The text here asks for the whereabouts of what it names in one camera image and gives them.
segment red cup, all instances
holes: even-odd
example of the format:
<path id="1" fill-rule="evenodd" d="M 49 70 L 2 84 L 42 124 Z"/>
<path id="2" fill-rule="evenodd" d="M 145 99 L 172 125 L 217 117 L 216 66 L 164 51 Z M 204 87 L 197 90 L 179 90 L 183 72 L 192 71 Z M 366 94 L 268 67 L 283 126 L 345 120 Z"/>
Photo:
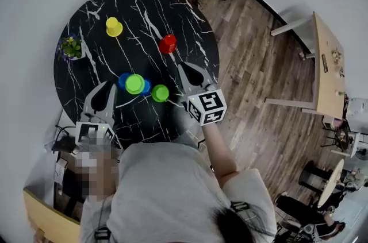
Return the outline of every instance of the red cup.
<path id="1" fill-rule="evenodd" d="M 177 47 L 177 39 L 173 34 L 168 34 L 159 43 L 161 53 L 170 54 L 175 51 Z"/>

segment round table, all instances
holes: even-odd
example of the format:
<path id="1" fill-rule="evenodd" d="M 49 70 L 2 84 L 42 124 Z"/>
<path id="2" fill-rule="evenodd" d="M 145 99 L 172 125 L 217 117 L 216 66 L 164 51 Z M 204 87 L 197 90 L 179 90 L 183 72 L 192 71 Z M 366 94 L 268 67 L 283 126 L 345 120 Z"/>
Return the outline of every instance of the round table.
<path id="1" fill-rule="evenodd" d="M 109 17 L 123 25 L 118 37 L 106 33 Z M 169 55 L 158 48 L 167 34 L 177 39 L 177 49 Z M 74 123 L 83 111 L 86 95 L 106 80 L 117 84 L 125 72 L 140 74 L 152 87 L 164 84 L 170 91 L 163 103 L 118 91 L 114 130 L 124 148 L 140 141 L 171 141 L 188 129 L 178 117 L 186 114 L 180 104 L 185 99 L 181 99 L 178 63 L 188 61 L 206 69 L 217 83 L 216 39 L 204 15 L 188 0 L 88 0 L 70 18 L 60 38 L 70 35 L 82 41 L 85 57 L 65 60 L 56 48 L 53 72 L 57 95 Z"/>
<path id="2" fill-rule="evenodd" d="M 318 207 L 321 207 L 327 199 L 331 196 L 332 192 L 334 191 L 336 185 L 340 183 L 340 177 L 341 173 L 343 171 L 344 167 L 344 160 L 341 159 L 333 172 L 331 173 L 331 176 L 329 177 L 327 184 L 324 186 L 323 192 L 320 196 L 320 200 L 318 201 Z"/>
<path id="3" fill-rule="evenodd" d="M 320 199 L 318 201 L 318 207 L 321 207 L 327 199 L 331 196 L 332 192 L 334 191 L 336 185 L 340 183 L 341 173 L 344 167 L 344 160 L 341 159 L 338 164 L 336 165 L 335 169 L 332 172 L 324 171 L 320 168 L 315 167 L 313 161 L 310 161 L 304 167 L 300 177 L 299 177 L 299 184 L 318 193 L 320 195 Z M 326 180 L 326 185 L 322 190 L 317 189 L 314 186 L 311 186 L 308 183 L 308 180 L 311 175 L 319 176 L 323 180 Z"/>

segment green cup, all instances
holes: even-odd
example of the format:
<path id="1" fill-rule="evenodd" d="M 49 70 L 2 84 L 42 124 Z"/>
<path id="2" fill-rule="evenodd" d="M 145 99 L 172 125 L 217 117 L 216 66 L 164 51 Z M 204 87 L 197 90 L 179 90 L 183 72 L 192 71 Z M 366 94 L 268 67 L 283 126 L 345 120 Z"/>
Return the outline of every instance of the green cup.
<path id="1" fill-rule="evenodd" d="M 158 84 L 152 89 L 152 98 L 156 102 L 165 102 L 168 98 L 168 88 L 163 84 Z"/>
<path id="2" fill-rule="evenodd" d="M 144 89 L 144 79 L 138 74 L 132 74 L 126 79 L 125 88 L 128 93 L 137 95 Z"/>

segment person sitting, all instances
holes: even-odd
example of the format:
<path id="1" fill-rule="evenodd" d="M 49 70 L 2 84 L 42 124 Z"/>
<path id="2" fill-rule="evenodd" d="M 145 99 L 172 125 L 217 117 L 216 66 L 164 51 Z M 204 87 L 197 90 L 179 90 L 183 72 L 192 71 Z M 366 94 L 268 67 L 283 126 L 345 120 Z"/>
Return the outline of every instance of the person sitting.
<path id="1" fill-rule="evenodd" d="M 303 231 L 310 234 L 314 242 L 328 240 L 345 229 L 345 223 L 334 221 L 329 210 L 322 215 L 302 202 L 288 197 L 286 192 L 282 193 L 275 202 L 284 213 L 299 221 Z"/>
<path id="2" fill-rule="evenodd" d="M 359 171 L 347 171 L 343 183 L 345 184 L 345 191 L 349 192 L 355 192 L 362 187 L 368 187 L 368 179 Z"/>
<path id="3" fill-rule="evenodd" d="M 317 204 L 319 199 L 316 201 L 316 203 L 313 205 L 315 209 L 317 209 L 320 213 L 323 211 L 327 211 L 328 209 L 331 209 L 331 212 L 335 211 L 340 205 L 340 202 L 344 199 L 347 192 L 340 191 L 331 194 L 325 203 L 319 208 L 317 208 Z"/>
<path id="4" fill-rule="evenodd" d="M 270 243 L 275 212 L 259 171 L 237 170 L 216 124 L 202 130 L 213 171 L 191 142 L 138 143 L 115 168 L 116 188 L 111 153 L 96 154 L 79 242 Z"/>

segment yellow cup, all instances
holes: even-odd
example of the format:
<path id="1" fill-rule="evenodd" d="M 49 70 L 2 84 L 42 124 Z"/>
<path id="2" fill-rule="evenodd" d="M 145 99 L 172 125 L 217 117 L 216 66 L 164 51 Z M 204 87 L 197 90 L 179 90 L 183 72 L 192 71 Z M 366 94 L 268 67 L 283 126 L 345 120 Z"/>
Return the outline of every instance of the yellow cup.
<path id="1" fill-rule="evenodd" d="M 106 33 L 110 37 L 117 37 L 122 32 L 122 24 L 115 17 L 110 17 L 106 21 Z"/>

